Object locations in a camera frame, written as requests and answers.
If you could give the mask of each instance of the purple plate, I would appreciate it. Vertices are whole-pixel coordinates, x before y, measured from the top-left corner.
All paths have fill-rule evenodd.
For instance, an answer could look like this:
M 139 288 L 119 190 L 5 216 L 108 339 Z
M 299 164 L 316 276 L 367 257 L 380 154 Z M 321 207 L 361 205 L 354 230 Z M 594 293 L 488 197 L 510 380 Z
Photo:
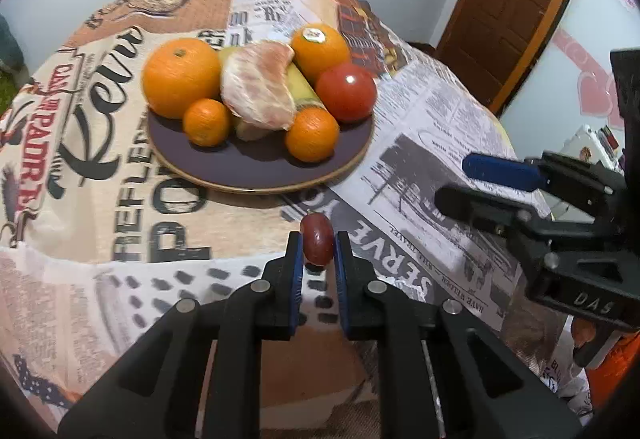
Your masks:
M 189 142 L 181 121 L 150 110 L 147 125 L 162 164 L 193 183 L 239 194 L 292 192 L 337 178 L 364 157 L 373 135 L 372 117 L 341 126 L 334 154 L 305 164 L 287 152 L 283 131 L 250 142 L 232 135 L 219 146 L 203 148 Z

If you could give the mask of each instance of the door frame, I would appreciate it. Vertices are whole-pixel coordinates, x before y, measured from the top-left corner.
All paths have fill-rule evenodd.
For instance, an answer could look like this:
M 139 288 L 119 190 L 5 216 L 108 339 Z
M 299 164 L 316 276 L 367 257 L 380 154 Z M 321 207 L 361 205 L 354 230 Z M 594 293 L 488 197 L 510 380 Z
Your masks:
M 536 31 L 524 50 L 524 53 L 522 53 L 522 56 L 511 71 L 511 74 L 488 107 L 493 114 L 497 114 L 500 111 L 505 103 L 518 91 L 520 85 L 522 85 L 525 78 L 529 75 L 531 69 L 538 60 L 538 57 L 548 44 L 552 31 L 555 30 L 559 20 L 562 18 L 568 2 L 569 0 L 549 1 L 549 5 L 546 8 L 540 24 L 538 24 Z M 458 0 L 456 2 L 456 6 L 449 18 L 449 22 L 447 23 L 447 27 L 444 30 L 442 38 L 438 42 L 438 47 L 436 48 L 435 53 L 437 59 L 440 59 L 442 56 L 444 47 L 451 37 L 456 21 L 458 20 L 460 13 L 462 13 L 465 3 L 466 0 Z

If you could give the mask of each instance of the tangerine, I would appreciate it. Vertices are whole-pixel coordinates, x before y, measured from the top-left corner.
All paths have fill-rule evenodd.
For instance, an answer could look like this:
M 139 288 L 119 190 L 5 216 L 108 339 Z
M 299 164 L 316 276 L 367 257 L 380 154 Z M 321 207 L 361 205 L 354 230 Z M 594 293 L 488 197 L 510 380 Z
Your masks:
M 317 163 L 334 152 L 339 135 L 340 127 L 334 116 L 324 108 L 310 106 L 298 112 L 284 143 L 296 159 Z
M 307 24 L 289 43 L 293 61 L 312 85 L 325 70 L 351 61 L 351 51 L 342 35 L 326 24 Z
M 142 70 L 142 91 L 152 111 L 180 119 L 194 101 L 220 97 L 220 59 L 197 38 L 162 44 Z
M 184 113 L 182 129 L 189 141 L 198 146 L 215 146 L 231 132 L 231 112 L 219 101 L 199 99 Z

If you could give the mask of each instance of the tomato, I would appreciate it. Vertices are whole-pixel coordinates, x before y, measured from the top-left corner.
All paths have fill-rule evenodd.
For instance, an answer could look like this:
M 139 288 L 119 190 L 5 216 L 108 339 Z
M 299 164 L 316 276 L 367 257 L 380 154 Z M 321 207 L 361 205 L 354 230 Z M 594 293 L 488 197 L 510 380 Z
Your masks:
M 360 121 L 371 114 L 378 92 L 368 70 L 352 63 L 339 64 L 320 75 L 316 94 L 335 119 Z

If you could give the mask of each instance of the newspaper print tablecloth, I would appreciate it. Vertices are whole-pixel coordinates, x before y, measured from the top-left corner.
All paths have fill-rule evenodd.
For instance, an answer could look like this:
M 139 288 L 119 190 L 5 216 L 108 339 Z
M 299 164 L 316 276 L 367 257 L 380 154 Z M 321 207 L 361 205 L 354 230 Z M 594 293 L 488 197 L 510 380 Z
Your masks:
M 353 61 L 378 76 L 374 141 L 356 170 L 287 196 L 244 197 L 159 165 L 140 90 L 154 48 L 178 36 L 216 49 L 289 40 L 317 21 L 340 30 Z M 257 278 L 308 212 L 349 231 L 354 252 L 412 297 L 455 297 L 496 330 L 518 282 L 498 238 L 433 204 L 439 186 L 470 183 L 460 169 L 469 151 L 514 155 L 504 131 L 366 2 L 117 0 L 40 67 L 0 130 L 0 350 L 53 428 L 177 300 L 217 300 Z M 542 198 L 499 192 L 546 210 Z M 297 335 L 263 346 L 264 433 L 372 437 L 374 348 L 342 337 L 330 272 L 307 267 L 303 286 Z

